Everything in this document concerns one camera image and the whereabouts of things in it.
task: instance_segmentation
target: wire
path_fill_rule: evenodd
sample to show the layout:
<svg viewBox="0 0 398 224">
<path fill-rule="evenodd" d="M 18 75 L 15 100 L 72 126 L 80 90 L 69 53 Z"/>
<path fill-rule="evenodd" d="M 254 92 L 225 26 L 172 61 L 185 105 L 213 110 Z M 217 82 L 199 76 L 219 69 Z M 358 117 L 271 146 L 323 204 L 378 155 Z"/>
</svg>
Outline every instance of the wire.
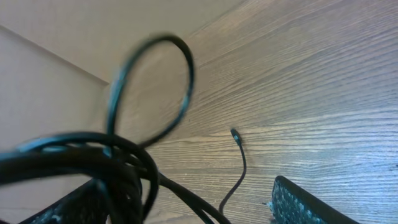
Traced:
<svg viewBox="0 0 398 224">
<path fill-rule="evenodd" d="M 188 65 L 188 88 L 177 117 L 163 131 L 140 144 L 134 144 L 115 134 L 118 107 L 130 71 L 146 50 L 159 42 L 171 42 L 184 54 Z M 119 77 L 113 83 L 106 134 L 95 132 L 56 134 L 21 144 L 16 147 L 16 152 L 0 154 L 0 185 L 55 175 L 90 175 L 106 202 L 112 224 L 143 223 L 155 202 L 159 186 L 162 185 L 184 201 L 203 222 L 213 223 L 209 217 L 211 216 L 219 223 L 230 223 L 223 215 L 223 207 L 243 181 L 246 173 L 246 159 L 241 138 L 236 130 L 232 129 L 231 133 L 241 150 L 244 170 L 241 178 L 221 202 L 219 210 L 161 174 L 145 150 L 168 135 L 181 121 L 192 97 L 194 77 L 193 57 L 182 39 L 166 34 L 148 40 L 129 57 Z M 150 182 L 149 194 L 144 203 L 141 202 L 140 179 L 147 179 Z"/>
</svg>

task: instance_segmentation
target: beige panel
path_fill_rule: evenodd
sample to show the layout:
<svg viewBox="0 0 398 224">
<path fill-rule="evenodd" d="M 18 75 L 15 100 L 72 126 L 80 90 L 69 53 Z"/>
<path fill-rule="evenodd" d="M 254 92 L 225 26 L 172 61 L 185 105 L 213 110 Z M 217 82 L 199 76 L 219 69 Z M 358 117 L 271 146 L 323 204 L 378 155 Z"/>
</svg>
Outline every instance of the beige panel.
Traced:
<svg viewBox="0 0 398 224">
<path fill-rule="evenodd" d="M 87 129 L 104 86 L 103 81 L 0 29 L 1 152 L 42 134 Z M 65 180 L 2 187 L 0 218 L 14 222 L 54 203 L 64 194 Z"/>
<path fill-rule="evenodd" d="M 242 0 L 0 0 L 0 24 L 103 80 L 158 31 L 187 35 Z"/>
</svg>

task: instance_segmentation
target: cable tip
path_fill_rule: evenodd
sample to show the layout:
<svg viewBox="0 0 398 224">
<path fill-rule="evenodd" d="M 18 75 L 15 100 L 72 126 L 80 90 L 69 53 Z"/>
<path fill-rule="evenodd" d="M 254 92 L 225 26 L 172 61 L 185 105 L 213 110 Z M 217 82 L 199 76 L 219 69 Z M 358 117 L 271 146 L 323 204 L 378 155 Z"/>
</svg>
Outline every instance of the cable tip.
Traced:
<svg viewBox="0 0 398 224">
<path fill-rule="evenodd" d="M 236 129 L 231 129 L 231 134 L 232 137 L 235 139 L 236 144 L 238 144 L 239 146 L 242 144 L 242 139 L 241 136 L 239 135 L 238 131 Z"/>
</svg>

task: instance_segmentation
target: cable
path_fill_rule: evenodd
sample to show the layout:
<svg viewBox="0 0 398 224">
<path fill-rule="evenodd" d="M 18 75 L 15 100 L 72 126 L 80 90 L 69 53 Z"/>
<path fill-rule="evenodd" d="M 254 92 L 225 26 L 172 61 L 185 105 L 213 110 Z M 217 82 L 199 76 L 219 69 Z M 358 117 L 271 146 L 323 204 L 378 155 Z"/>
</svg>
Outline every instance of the cable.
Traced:
<svg viewBox="0 0 398 224">
<path fill-rule="evenodd" d="M 188 88 L 177 117 L 163 131 L 140 144 L 134 144 L 115 134 L 118 107 L 130 71 L 147 49 L 159 42 L 171 42 L 184 54 L 188 65 Z M 161 185 L 183 200 L 203 222 L 213 223 L 207 215 L 209 214 L 219 223 L 230 223 L 223 215 L 223 207 L 243 181 L 246 173 L 246 159 L 241 138 L 236 130 L 232 129 L 231 133 L 241 150 L 244 170 L 241 178 L 221 202 L 219 210 L 159 173 L 154 160 L 145 150 L 168 135 L 187 112 L 193 93 L 194 76 L 193 57 L 182 39 L 166 34 L 148 40 L 129 57 L 112 85 L 106 134 L 95 132 L 56 134 L 21 144 L 16 147 L 16 152 L 0 154 L 0 185 L 65 174 L 92 176 L 92 183 L 106 202 L 112 224 L 143 223 Z M 144 203 L 141 202 L 140 179 L 147 179 L 150 182 L 149 194 Z"/>
</svg>

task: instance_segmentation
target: cord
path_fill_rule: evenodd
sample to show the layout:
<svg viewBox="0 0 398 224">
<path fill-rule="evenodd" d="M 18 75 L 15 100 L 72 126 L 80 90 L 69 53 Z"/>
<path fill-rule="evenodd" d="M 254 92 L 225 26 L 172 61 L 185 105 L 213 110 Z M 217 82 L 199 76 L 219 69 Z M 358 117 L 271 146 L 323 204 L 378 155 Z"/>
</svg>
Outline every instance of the cord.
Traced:
<svg viewBox="0 0 398 224">
<path fill-rule="evenodd" d="M 163 131 L 146 141 L 134 144 L 115 134 L 118 107 L 130 71 L 147 49 L 159 42 L 171 42 L 184 54 L 188 65 L 188 88 L 177 117 Z M 165 34 L 148 40 L 129 57 L 112 85 L 106 134 L 95 132 L 56 134 L 21 144 L 16 147 L 16 152 L 0 154 L 0 185 L 65 174 L 92 176 L 93 182 L 96 183 L 96 187 L 107 204 L 112 224 L 143 223 L 155 202 L 161 185 L 170 189 L 184 201 L 204 223 L 213 223 L 207 214 L 219 223 L 230 223 L 223 215 L 223 207 L 243 181 L 246 173 L 242 142 L 235 129 L 231 130 L 231 134 L 241 150 L 244 170 L 241 178 L 221 202 L 219 210 L 161 174 L 154 160 L 145 150 L 168 135 L 181 121 L 192 97 L 194 77 L 193 57 L 182 39 L 175 35 Z M 149 194 L 144 203 L 141 202 L 140 179 L 147 179 L 150 182 Z"/>
</svg>

